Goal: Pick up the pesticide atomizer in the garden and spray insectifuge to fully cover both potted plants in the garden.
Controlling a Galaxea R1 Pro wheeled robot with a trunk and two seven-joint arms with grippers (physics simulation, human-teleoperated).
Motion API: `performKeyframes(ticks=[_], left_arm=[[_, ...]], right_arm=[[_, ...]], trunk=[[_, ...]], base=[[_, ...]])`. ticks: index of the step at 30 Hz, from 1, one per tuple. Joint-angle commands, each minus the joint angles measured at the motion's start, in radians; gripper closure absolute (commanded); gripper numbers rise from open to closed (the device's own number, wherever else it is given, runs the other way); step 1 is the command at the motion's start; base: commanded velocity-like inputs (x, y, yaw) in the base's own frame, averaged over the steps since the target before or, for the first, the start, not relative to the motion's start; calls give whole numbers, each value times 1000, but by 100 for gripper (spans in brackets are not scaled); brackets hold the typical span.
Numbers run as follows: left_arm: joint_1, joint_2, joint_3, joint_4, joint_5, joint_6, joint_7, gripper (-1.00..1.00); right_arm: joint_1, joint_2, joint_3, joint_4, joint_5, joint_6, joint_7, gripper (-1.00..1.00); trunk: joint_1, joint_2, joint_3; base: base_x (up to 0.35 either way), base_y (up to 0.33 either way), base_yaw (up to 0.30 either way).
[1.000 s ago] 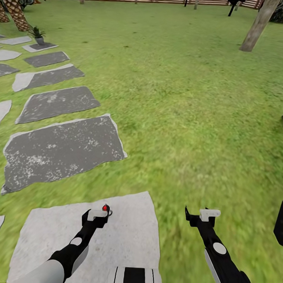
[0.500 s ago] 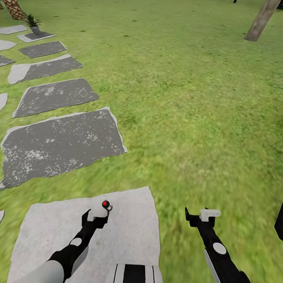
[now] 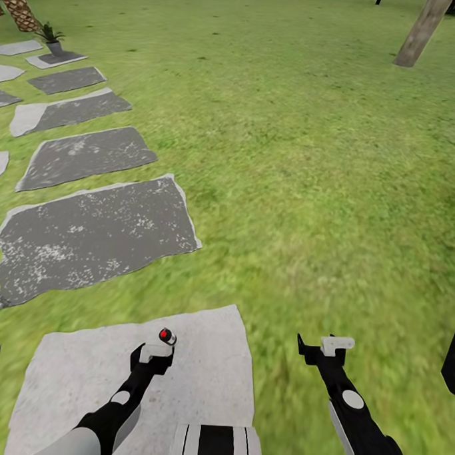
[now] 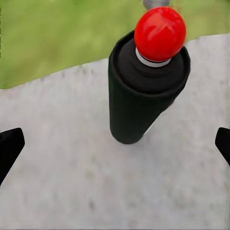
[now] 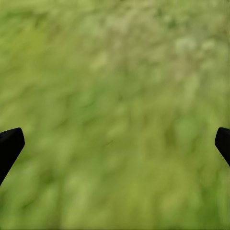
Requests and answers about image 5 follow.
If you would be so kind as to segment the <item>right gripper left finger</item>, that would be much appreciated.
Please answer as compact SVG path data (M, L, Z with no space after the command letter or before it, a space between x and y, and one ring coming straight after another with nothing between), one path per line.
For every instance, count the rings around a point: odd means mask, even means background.
M20 127L0 133L0 185L24 146L24 135Z

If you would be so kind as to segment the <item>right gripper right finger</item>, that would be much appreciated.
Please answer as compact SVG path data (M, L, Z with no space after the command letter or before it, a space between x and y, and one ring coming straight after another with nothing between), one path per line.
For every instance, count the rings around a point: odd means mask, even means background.
M230 166L230 129L219 127L215 145Z

